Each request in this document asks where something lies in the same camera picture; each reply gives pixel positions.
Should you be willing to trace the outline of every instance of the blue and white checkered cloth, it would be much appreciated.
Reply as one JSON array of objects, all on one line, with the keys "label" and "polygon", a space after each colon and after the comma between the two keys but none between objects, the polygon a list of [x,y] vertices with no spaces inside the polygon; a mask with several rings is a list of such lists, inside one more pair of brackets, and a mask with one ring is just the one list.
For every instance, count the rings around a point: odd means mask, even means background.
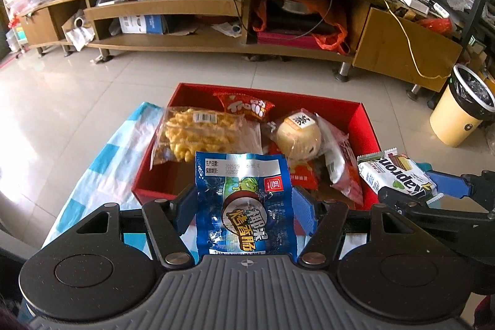
[{"label": "blue and white checkered cloth", "polygon": [[[127,118],[77,182],[43,246],[107,202],[121,210],[141,208],[131,187],[162,114],[145,102]],[[149,254],[144,234],[124,234],[124,241]]]}]

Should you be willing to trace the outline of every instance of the blue snack package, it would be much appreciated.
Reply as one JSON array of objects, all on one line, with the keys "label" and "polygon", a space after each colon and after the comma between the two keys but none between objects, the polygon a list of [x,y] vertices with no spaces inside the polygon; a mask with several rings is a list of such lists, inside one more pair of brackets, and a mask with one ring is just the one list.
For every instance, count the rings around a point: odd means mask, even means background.
[{"label": "blue snack package", "polygon": [[292,186],[282,155],[196,152],[197,251],[296,257]]}]

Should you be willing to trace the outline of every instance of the expiration date label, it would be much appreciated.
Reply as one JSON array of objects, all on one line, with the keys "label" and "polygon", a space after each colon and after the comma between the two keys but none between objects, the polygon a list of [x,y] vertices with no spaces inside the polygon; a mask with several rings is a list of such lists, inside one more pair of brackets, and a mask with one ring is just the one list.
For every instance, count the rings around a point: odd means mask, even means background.
[{"label": "expiration date label", "polygon": [[273,177],[280,174],[278,160],[217,160],[205,159],[204,175],[206,177]]}]

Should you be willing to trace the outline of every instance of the cabinet door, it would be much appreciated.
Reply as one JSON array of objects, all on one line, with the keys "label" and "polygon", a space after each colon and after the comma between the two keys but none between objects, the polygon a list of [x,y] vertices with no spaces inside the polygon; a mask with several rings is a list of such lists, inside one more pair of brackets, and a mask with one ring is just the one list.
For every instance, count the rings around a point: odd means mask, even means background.
[{"label": "cabinet door", "polygon": [[48,8],[37,10],[31,17],[20,18],[31,47],[60,40]]},{"label": "cabinet door", "polygon": [[[419,71],[429,77],[448,76],[462,47],[417,23],[400,21],[411,41]],[[434,91],[440,91],[446,81],[445,77],[425,79],[418,74],[399,23],[389,12],[375,8],[368,15],[352,64]]]}]

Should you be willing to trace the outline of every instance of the white snack bag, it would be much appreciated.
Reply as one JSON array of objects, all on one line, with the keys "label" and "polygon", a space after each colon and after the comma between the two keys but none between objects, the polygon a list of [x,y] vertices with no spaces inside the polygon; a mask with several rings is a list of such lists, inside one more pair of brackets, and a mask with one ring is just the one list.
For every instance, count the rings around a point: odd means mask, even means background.
[{"label": "white snack bag", "polygon": [[382,187],[390,187],[417,198],[436,196],[435,183],[406,155],[388,151],[357,158],[359,174],[378,194]]},{"label": "white snack bag", "polygon": [[363,191],[357,169],[357,160],[349,143],[349,135],[316,115],[325,144],[325,165],[332,187],[357,204],[363,205]]}]

